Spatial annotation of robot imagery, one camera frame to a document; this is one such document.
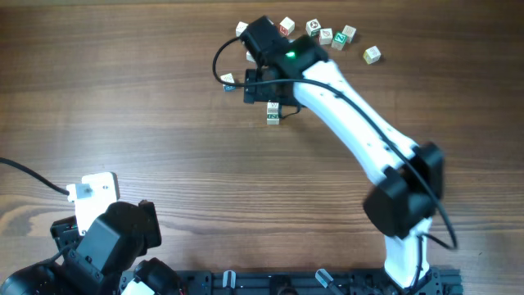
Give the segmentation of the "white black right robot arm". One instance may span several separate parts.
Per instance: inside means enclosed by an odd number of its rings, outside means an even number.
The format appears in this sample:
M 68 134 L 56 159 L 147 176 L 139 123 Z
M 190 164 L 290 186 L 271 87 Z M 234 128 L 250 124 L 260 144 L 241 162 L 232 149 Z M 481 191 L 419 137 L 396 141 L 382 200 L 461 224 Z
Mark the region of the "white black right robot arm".
M 363 207 L 385 237 L 383 289 L 420 290 L 429 281 L 432 217 L 445 211 L 442 151 L 382 119 L 309 35 L 290 41 L 262 16 L 236 38 L 256 64 L 246 71 L 245 101 L 306 107 L 349 148 L 373 185 Z

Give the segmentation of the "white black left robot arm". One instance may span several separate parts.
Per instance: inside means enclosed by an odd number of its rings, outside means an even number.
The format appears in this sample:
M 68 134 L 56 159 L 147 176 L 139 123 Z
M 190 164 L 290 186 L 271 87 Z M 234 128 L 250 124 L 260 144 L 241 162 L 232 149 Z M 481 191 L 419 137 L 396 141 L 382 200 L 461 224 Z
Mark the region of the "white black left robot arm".
M 121 281 L 138 257 L 160 245 L 160 226 L 152 202 L 115 202 L 78 242 L 7 277 L 1 293 L 184 294 L 183 281 L 156 258 L 142 261 L 130 281 Z

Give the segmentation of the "plain wooden block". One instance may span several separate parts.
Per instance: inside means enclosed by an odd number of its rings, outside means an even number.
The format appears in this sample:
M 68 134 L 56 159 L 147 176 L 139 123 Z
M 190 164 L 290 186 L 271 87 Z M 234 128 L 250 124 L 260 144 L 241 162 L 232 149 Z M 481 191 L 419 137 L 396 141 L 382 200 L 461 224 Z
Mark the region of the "plain wooden block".
M 268 108 L 267 109 L 267 114 L 268 115 L 276 115 L 278 116 L 280 114 L 280 111 L 278 108 Z

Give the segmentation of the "wooden block tan pattern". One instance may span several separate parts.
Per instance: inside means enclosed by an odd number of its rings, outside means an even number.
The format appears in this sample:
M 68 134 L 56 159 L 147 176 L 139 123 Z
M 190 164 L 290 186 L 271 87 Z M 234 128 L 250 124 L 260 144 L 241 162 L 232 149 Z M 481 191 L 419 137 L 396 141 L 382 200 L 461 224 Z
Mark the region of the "wooden block tan pattern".
M 279 103 L 278 102 L 268 102 L 267 103 L 267 109 L 278 109 Z

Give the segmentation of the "wooden block globe picture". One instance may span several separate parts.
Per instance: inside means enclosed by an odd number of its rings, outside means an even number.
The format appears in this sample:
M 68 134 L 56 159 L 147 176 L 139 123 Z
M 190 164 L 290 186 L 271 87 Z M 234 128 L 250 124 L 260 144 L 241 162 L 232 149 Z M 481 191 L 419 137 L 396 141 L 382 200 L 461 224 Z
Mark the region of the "wooden block globe picture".
M 267 124 L 268 125 L 278 125 L 280 122 L 280 116 L 276 113 L 267 114 Z

